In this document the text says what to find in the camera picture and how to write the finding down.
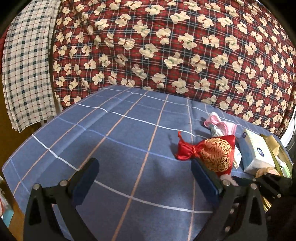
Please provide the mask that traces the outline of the fluffy white pink plush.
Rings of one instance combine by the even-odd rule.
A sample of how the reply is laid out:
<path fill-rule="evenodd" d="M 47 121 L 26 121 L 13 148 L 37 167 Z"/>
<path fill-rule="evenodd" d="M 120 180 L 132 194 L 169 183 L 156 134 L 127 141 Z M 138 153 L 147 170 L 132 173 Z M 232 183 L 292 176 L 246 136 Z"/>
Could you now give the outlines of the fluffy white pink plush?
<path fill-rule="evenodd" d="M 224 181 L 227 180 L 229 181 L 233 186 L 238 186 L 238 183 L 231 177 L 229 174 L 221 175 L 220 180 Z"/>

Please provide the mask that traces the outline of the red gold satin pouch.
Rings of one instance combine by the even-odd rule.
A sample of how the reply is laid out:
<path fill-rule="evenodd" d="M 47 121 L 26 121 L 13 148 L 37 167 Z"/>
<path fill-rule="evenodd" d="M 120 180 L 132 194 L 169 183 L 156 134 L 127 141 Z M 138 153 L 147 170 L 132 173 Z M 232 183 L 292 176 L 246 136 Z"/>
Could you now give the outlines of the red gold satin pouch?
<path fill-rule="evenodd" d="M 178 150 L 175 158 L 179 161 L 198 158 L 217 176 L 229 175 L 234 162 L 235 136 L 212 137 L 190 144 L 182 138 L 178 131 Z"/>

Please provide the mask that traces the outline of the gold metal tin box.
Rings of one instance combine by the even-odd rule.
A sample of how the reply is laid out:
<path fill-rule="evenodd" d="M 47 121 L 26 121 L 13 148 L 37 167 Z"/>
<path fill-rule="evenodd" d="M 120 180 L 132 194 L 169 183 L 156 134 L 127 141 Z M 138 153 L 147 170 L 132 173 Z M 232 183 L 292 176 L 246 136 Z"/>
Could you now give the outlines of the gold metal tin box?
<path fill-rule="evenodd" d="M 293 164 L 290 161 L 290 158 L 286 154 L 285 149 L 282 145 L 275 139 L 274 136 L 269 135 L 260 135 L 264 138 L 271 155 L 273 157 L 275 167 L 261 168 L 256 172 L 255 178 L 262 176 L 264 173 L 270 173 L 274 175 L 278 175 L 281 177 L 287 177 L 293 179 Z M 271 204 L 264 198 L 263 199 L 263 207 L 264 210 L 269 210 Z"/>

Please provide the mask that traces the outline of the tissue pack with blue dots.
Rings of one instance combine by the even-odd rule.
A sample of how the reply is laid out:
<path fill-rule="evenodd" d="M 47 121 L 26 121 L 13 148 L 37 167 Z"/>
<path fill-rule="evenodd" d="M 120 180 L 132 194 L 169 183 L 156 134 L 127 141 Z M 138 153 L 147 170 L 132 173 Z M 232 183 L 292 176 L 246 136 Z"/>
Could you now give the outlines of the tissue pack with blue dots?
<path fill-rule="evenodd" d="M 238 144 L 245 173 L 256 175 L 261 168 L 275 167 L 271 152 L 262 136 L 244 129 Z"/>

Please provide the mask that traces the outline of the pink white small sock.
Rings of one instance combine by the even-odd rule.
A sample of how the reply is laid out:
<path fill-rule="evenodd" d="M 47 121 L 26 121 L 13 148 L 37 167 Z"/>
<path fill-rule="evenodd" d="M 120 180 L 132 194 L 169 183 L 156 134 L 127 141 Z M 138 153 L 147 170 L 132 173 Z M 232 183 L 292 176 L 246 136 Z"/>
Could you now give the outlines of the pink white small sock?
<path fill-rule="evenodd" d="M 235 123 L 222 121 L 215 112 L 211 112 L 208 115 L 204 121 L 204 126 L 211 131 L 213 137 L 235 135 L 237 129 Z"/>

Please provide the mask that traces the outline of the blue checked bed sheet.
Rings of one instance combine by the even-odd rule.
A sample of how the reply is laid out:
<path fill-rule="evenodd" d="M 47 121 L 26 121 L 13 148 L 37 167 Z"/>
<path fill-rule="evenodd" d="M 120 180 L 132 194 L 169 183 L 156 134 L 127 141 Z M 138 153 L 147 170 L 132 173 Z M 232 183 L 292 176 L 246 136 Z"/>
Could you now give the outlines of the blue checked bed sheet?
<path fill-rule="evenodd" d="M 244 130 L 269 131 L 184 97 L 113 86 L 73 104 L 32 134 L 6 161 L 4 177 L 25 211 L 35 183 L 55 186 L 86 160 L 100 169 L 81 218 L 97 240 L 193 240 L 212 213 L 189 161 L 175 158 L 178 136 L 198 143 L 216 112 Z"/>

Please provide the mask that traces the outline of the red plaid bear quilt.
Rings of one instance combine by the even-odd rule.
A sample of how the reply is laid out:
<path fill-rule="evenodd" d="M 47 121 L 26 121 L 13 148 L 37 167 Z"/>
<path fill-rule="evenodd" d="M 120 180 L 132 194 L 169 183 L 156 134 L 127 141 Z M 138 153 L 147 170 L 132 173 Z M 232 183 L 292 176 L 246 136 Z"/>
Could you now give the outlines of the red plaid bear quilt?
<path fill-rule="evenodd" d="M 62 1 L 53 44 L 63 108 L 109 85 L 210 104 L 282 136 L 295 47 L 256 1 Z"/>

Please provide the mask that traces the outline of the white green plaid cloth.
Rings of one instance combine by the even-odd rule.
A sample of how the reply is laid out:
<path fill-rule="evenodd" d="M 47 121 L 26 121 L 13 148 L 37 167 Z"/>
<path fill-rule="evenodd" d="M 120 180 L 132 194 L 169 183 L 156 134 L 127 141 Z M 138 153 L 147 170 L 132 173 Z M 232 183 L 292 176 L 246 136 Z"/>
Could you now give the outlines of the white green plaid cloth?
<path fill-rule="evenodd" d="M 12 128 L 55 116 L 49 56 L 60 1 L 31 1 L 11 22 L 4 42 L 2 83 Z"/>

